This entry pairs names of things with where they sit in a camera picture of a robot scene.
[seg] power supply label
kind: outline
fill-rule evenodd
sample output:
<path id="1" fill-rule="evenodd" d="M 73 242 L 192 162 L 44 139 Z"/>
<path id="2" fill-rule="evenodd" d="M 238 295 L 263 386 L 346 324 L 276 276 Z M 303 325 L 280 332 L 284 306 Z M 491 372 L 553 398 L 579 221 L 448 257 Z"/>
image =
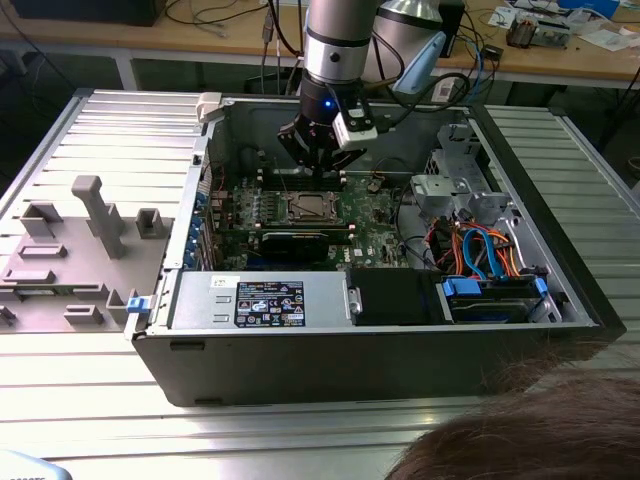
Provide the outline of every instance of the power supply label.
<path id="1" fill-rule="evenodd" d="M 238 282 L 236 326 L 304 327 L 302 282 Z"/>

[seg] side panel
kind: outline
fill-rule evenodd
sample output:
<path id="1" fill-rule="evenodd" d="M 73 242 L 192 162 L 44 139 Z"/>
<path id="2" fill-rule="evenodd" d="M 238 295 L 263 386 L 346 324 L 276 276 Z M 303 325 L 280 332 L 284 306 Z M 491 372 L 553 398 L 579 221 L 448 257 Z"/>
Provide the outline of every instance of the side panel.
<path id="1" fill-rule="evenodd" d="M 591 329 L 593 334 L 599 329 Z M 139 337 L 178 406 L 375 401 L 496 393 L 504 368 L 584 332 Z"/>

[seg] human hair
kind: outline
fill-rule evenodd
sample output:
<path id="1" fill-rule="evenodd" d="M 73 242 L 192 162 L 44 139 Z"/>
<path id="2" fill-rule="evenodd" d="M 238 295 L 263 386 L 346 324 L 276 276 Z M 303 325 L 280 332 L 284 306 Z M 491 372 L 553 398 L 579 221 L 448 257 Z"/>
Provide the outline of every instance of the human hair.
<path id="1" fill-rule="evenodd" d="M 640 382 L 578 375 L 422 435 L 387 480 L 640 479 Z"/>

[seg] blue latch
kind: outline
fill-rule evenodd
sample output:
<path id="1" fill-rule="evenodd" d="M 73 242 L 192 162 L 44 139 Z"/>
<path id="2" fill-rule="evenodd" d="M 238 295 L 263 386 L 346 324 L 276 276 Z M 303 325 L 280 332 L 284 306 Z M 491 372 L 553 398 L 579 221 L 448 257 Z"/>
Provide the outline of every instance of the blue latch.
<path id="1" fill-rule="evenodd" d="M 442 284 L 442 288 L 447 297 L 454 295 L 482 295 L 480 284 L 473 278 L 447 278 Z"/>
<path id="2" fill-rule="evenodd" d="M 155 303 L 155 296 L 131 297 L 127 302 L 127 313 L 149 313 Z"/>
<path id="3" fill-rule="evenodd" d="M 544 281 L 544 278 L 536 278 L 535 284 L 541 297 L 544 297 L 547 293 L 549 293 L 549 287 L 547 287 L 547 282 Z"/>

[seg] black cable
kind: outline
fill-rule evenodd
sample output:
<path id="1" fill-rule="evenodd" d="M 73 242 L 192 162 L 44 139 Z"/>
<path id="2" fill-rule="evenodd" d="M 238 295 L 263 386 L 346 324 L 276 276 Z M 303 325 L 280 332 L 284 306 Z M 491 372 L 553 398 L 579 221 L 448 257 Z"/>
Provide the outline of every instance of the black cable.
<path id="1" fill-rule="evenodd" d="M 300 35 L 300 51 L 304 52 L 304 25 L 302 23 L 302 0 L 298 0 L 298 33 Z"/>
<path id="2" fill-rule="evenodd" d="M 431 261 L 427 260 L 426 258 L 424 258 L 422 255 L 420 255 L 413 247 L 410 247 L 408 245 L 408 242 L 411 240 L 415 240 L 417 238 L 424 238 L 423 235 L 414 235 L 412 237 L 409 238 L 403 238 L 402 237 L 402 233 L 400 233 L 400 208 L 402 207 L 402 200 L 404 199 L 405 194 L 407 193 L 407 191 L 409 190 L 409 187 L 411 186 L 411 181 L 407 182 L 407 184 L 405 185 L 405 187 L 402 189 L 402 193 L 400 193 L 400 198 L 398 200 L 398 206 L 396 207 L 395 210 L 395 214 L 394 214 L 394 225 L 395 225 L 395 229 L 396 229 L 396 233 L 398 234 L 398 238 L 400 239 L 400 244 L 404 246 L 404 249 L 409 252 L 411 255 L 413 255 L 414 257 L 416 257 L 417 259 L 419 259 L 420 261 L 422 261 L 422 263 L 428 267 L 431 267 L 430 264 L 432 264 Z"/>
<path id="3" fill-rule="evenodd" d="M 280 0 L 276 0 L 276 19 L 280 18 Z M 278 65 L 276 66 L 277 70 L 276 70 L 276 83 L 278 85 L 278 95 L 280 95 L 280 92 L 282 90 L 280 90 L 280 46 L 278 46 L 278 51 L 276 52 L 276 55 L 278 57 L 277 61 L 278 61 Z"/>
<path id="4" fill-rule="evenodd" d="M 273 15 L 273 21 L 274 21 L 273 23 L 274 23 L 274 26 L 276 27 L 276 31 L 278 32 L 278 35 L 280 36 L 280 40 L 282 40 L 282 43 L 284 43 L 284 46 L 287 47 L 287 50 L 289 50 L 289 52 L 292 55 L 294 55 L 295 57 L 301 57 L 303 55 L 303 52 L 297 51 L 295 48 L 293 48 L 291 44 L 288 42 L 287 37 L 285 37 L 284 33 L 282 33 L 282 29 L 280 28 L 280 19 L 276 14 L 276 7 L 273 4 L 273 0 L 267 0 L 267 3 L 269 8 L 271 9 L 271 15 Z"/>
<path id="5" fill-rule="evenodd" d="M 287 80 L 287 87 L 284 90 L 285 95 L 291 95 L 291 89 L 293 88 L 293 79 L 296 76 L 296 71 L 298 70 L 298 66 L 300 65 L 300 59 L 296 60 L 293 68 L 291 69 L 291 74 L 289 75 L 289 80 Z"/>
<path id="6" fill-rule="evenodd" d="M 173 0 L 170 4 L 167 5 L 167 7 L 164 10 L 164 15 L 165 17 L 167 17 L 169 20 L 172 20 L 176 23 L 180 23 L 182 25 L 211 25 L 213 23 L 220 23 L 220 22 L 226 22 L 227 20 L 231 20 L 234 18 L 238 18 L 241 17 L 242 15 L 247 15 L 249 13 L 253 13 L 253 12 L 258 12 L 260 10 L 264 10 L 265 8 L 267 8 L 267 5 L 263 5 L 261 7 L 257 7 L 257 8 L 252 8 L 250 10 L 245 10 L 243 12 L 239 12 L 236 13 L 234 15 L 230 15 L 228 17 L 224 17 L 224 18 L 216 18 L 215 20 L 207 20 L 206 22 L 194 22 L 194 21 L 190 21 L 190 22 L 186 22 L 184 20 L 180 20 L 179 18 L 176 18 L 174 16 L 171 15 L 170 10 L 171 8 L 176 5 L 177 3 L 181 2 L 182 0 Z M 202 13 L 203 11 L 206 11 L 208 9 L 204 9 L 201 10 L 197 13 L 197 15 L 199 15 L 200 13 Z"/>
<path id="7" fill-rule="evenodd" d="M 467 93 L 469 93 L 469 90 L 471 90 L 471 82 L 469 82 L 469 79 L 462 73 L 458 73 L 458 72 L 445 73 L 444 75 L 441 75 L 435 80 L 432 80 L 431 82 L 429 82 L 427 86 L 422 90 L 422 92 L 418 95 L 418 98 L 416 99 L 415 103 L 411 104 L 409 108 L 405 109 L 404 113 L 391 123 L 391 127 L 392 128 L 397 127 L 400 123 L 402 123 L 409 115 L 411 115 L 411 113 L 416 109 L 416 107 L 420 104 L 420 102 L 424 99 L 424 97 L 427 96 L 427 93 L 429 93 L 438 83 L 440 83 L 442 80 L 446 80 L 447 78 L 462 79 L 462 81 L 464 82 L 462 90 L 459 90 L 457 94 L 454 94 L 453 99 L 448 101 L 444 105 L 440 105 L 436 108 L 426 110 L 425 113 L 440 112 L 442 110 L 446 110 L 460 103 L 462 99 L 467 95 Z"/>
<path id="8" fill-rule="evenodd" d="M 635 75 L 633 76 L 633 80 L 627 87 L 627 90 L 622 95 L 618 107 L 613 113 L 613 117 L 610 122 L 607 123 L 607 126 L 602 132 L 600 136 L 600 140 L 598 141 L 598 150 L 603 152 L 607 145 L 613 140 L 618 130 L 622 127 L 622 125 L 626 122 L 627 116 L 630 112 L 633 112 L 635 108 L 638 106 L 638 102 L 640 102 L 640 90 L 637 91 L 633 97 L 625 104 L 625 100 L 631 93 L 633 86 L 640 77 L 640 67 L 636 70 Z"/>
<path id="9" fill-rule="evenodd" d="M 262 90 L 262 94 L 264 95 L 264 64 L 267 61 L 267 47 L 268 43 L 264 44 L 264 49 L 262 50 L 262 60 L 260 61 L 260 89 Z"/>
<path id="10" fill-rule="evenodd" d="M 636 70 L 636 74 L 633 76 L 633 80 L 631 80 L 631 83 L 625 90 L 624 95 L 622 95 L 622 98 L 620 99 L 620 102 L 619 102 L 620 104 L 623 104 L 624 101 L 626 100 L 627 95 L 629 95 L 629 92 L 631 92 L 631 89 L 633 89 L 633 86 L 638 81 L 638 76 L 640 76 L 640 67 L 638 67 L 638 70 Z"/>
<path id="11" fill-rule="evenodd" d="M 558 12 L 554 12 L 552 10 L 548 10 L 549 5 L 551 5 L 551 0 L 547 0 L 547 6 L 546 7 L 536 7 L 531 0 L 529 0 L 529 5 L 531 6 L 531 9 L 534 12 L 551 13 L 553 15 L 558 13 Z"/>
<path id="12" fill-rule="evenodd" d="M 64 73 L 62 73 L 58 67 L 56 67 L 56 65 L 49 59 L 49 57 L 42 50 L 40 50 L 38 48 L 38 46 L 35 43 L 33 43 L 31 41 L 31 39 L 29 37 L 27 37 L 27 35 L 22 30 L 20 30 L 20 28 L 18 28 L 18 26 L 13 21 L 13 19 L 7 13 L 7 9 L 4 6 L 4 2 L 1 2 L 1 1 L 0 1 L 0 10 L 2 10 L 2 13 L 4 14 L 5 18 L 11 24 L 11 26 L 15 29 L 15 31 L 18 32 L 18 35 L 20 35 L 25 42 L 27 42 L 29 45 L 31 45 L 31 48 L 33 48 L 36 52 L 38 52 L 40 55 L 42 55 L 42 57 L 45 59 L 45 61 L 60 76 L 60 78 L 62 78 L 65 81 L 65 83 L 69 86 L 69 88 L 71 88 L 71 90 L 75 91 L 76 90 L 76 86 L 73 84 L 73 82 L 71 80 L 69 80 L 69 78 Z"/>
<path id="13" fill-rule="evenodd" d="M 384 45 L 384 48 L 389 50 L 393 54 L 394 57 L 396 57 L 396 60 L 398 60 L 398 64 L 400 64 L 400 73 L 398 74 L 398 76 L 396 78 L 402 78 L 402 76 L 404 75 L 404 71 L 405 71 L 405 64 L 404 64 L 404 60 L 402 59 L 402 55 L 400 55 L 398 53 L 398 51 L 395 48 L 393 48 L 393 46 L 389 42 L 387 42 L 384 38 L 382 38 L 380 35 L 378 35 L 375 30 L 372 32 L 372 36 L 373 36 L 373 38 L 375 40 L 377 40 L 382 45 Z"/>
<path id="14" fill-rule="evenodd" d="M 491 96 L 491 92 L 493 91 L 493 86 L 496 83 L 496 72 L 500 69 L 500 60 L 498 60 L 497 63 L 491 59 L 489 59 L 489 61 L 491 62 L 491 68 L 492 68 L 491 75 L 489 75 L 482 82 L 480 82 L 480 87 L 482 87 L 482 85 L 485 84 L 486 82 L 489 82 L 489 85 L 478 90 L 478 95 L 481 95 L 482 93 L 487 92 L 487 95 L 484 97 L 485 103 Z"/>
<path id="15" fill-rule="evenodd" d="M 382 66 L 382 57 L 380 56 L 380 47 L 378 47 L 378 39 L 373 37 L 373 50 L 376 54 L 376 62 L 378 64 L 378 72 L 380 73 L 380 79 L 386 80 L 386 76 L 384 74 L 384 67 Z M 409 105 L 403 102 L 398 96 L 394 93 L 391 87 L 387 86 L 387 94 L 391 97 L 391 99 L 400 105 L 403 108 L 409 108 Z"/>
<path id="16" fill-rule="evenodd" d="M 413 171 L 411 166 L 407 163 L 407 161 L 402 159 L 402 158 L 400 158 L 400 157 L 384 157 L 384 158 L 381 158 L 380 160 L 378 160 L 378 163 L 376 163 L 374 165 L 374 167 L 371 169 L 371 173 L 372 174 L 376 173 L 378 171 L 378 168 L 380 167 L 380 165 L 382 165 L 384 162 L 388 162 L 388 161 L 392 161 L 392 160 L 394 162 L 398 162 L 401 165 L 403 165 L 408 170 L 407 173 L 410 173 L 412 175 L 415 174 L 415 172 Z"/>

